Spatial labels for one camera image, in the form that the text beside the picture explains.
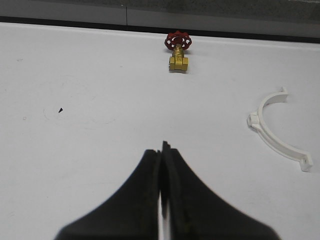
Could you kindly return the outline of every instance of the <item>white tabletop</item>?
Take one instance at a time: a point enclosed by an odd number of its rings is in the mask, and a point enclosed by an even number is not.
[[[191,37],[172,73],[165,34],[0,23],[0,239],[52,240],[163,140],[283,240],[319,239],[320,45]],[[264,119],[311,172],[247,126],[282,86]]]

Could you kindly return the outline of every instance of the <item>white table surface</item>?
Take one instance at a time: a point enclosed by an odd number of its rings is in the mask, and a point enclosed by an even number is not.
[[[320,45],[191,36],[184,74],[168,71],[165,37],[0,23],[1,240],[52,240],[163,140],[283,240],[319,240]],[[247,127],[281,86],[264,118],[311,153],[308,173]]]

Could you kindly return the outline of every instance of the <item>valve handwheel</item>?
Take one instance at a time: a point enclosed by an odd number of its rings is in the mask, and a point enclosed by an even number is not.
[[[186,50],[190,47],[192,41],[189,37],[189,34],[186,32],[176,31],[175,33],[168,33],[164,44],[170,50],[174,50],[177,44],[180,44],[183,50]]]

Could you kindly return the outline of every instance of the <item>gate valve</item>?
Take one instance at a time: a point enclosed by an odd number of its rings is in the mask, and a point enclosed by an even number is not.
[[[176,31],[166,36],[164,44],[169,50],[173,50],[169,59],[169,70],[187,71],[188,58],[185,57],[184,50],[187,50],[192,41],[188,33]]]

